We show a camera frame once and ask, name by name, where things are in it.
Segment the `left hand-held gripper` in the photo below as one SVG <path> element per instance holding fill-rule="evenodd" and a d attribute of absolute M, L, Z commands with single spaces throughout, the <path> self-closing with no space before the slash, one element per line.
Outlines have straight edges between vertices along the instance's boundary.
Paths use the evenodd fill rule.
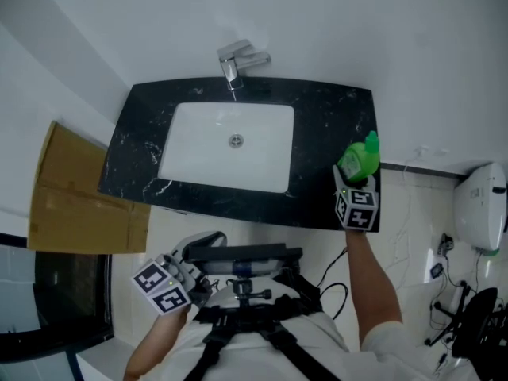
<path fill-rule="evenodd" d="M 192 246 L 225 247 L 223 232 L 204 232 L 186 237 L 172 251 L 148 260 L 132 275 L 136 289 L 152 304 L 158 314 L 167 315 L 190 304 L 202 307 L 213 293 L 208 274 L 191 263 Z"/>

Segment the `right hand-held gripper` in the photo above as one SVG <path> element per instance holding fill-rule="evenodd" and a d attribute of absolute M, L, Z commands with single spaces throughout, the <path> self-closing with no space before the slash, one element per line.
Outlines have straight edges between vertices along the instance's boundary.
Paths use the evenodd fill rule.
<path fill-rule="evenodd" d="M 333 177 L 337 189 L 334 211 L 342 227 L 370 231 L 378 213 L 375 177 L 368 176 L 368 190 L 347 187 L 336 164 L 333 165 Z"/>

